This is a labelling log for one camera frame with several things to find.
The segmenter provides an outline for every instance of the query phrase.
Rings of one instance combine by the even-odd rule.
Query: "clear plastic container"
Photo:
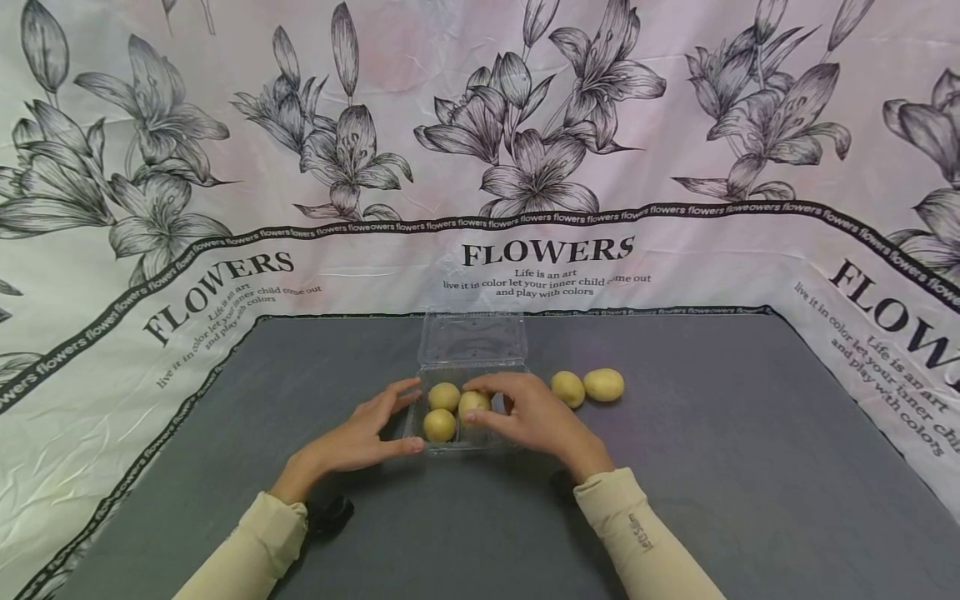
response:
[[[427,394],[438,383],[452,383],[463,389],[465,383],[489,372],[528,372],[527,336],[520,313],[437,312],[423,318],[420,336],[420,388],[423,396],[407,410],[404,437],[423,436],[423,418],[430,412]],[[494,411],[504,414],[503,397],[491,398]],[[450,442],[426,443],[429,455],[471,451],[505,451],[515,446],[484,428],[461,426]]]

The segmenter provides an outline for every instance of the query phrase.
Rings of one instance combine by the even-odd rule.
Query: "right hand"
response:
[[[467,411],[466,422],[489,427],[531,450],[553,454],[566,464],[577,483],[615,469],[600,438],[536,375],[490,373],[470,380],[464,390],[504,395],[508,413]]]

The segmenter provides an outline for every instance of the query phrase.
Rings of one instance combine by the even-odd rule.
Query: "white fabric backdrop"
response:
[[[264,315],[770,306],[960,518],[955,3],[0,15],[0,597]]]

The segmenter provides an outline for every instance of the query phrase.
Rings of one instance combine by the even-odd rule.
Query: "beige sleeve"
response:
[[[630,469],[593,475],[574,494],[631,600],[723,600],[704,570],[654,515]]]
[[[266,600],[306,537],[306,507],[261,492],[174,600]]]

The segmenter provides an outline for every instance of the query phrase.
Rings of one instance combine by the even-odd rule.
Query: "left hand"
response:
[[[359,470],[423,451],[421,438],[380,440],[380,430],[390,417],[420,397],[419,390],[409,391],[419,383],[418,378],[391,383],[357,406],[347,422],[298,450],[287,461],[270,495],[286,504],[305,502],[314,484],[331,472]]]

